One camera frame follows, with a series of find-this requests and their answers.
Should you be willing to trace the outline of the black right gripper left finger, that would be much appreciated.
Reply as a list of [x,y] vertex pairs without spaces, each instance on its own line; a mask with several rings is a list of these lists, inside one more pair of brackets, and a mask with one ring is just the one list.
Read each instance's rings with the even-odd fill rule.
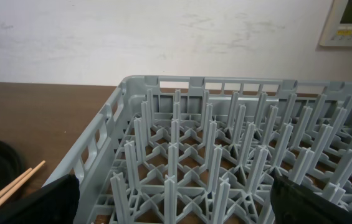
[[73,223],[79,198],[79,180],[67,174],[0,208],[0,224]]

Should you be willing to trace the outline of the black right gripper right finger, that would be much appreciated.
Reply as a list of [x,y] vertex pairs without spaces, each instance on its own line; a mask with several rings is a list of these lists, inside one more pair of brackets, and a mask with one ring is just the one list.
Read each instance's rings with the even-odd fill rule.
[[352,223],[352,213],[315,194],[280,172],[274,178],[270,203],[277,223]]

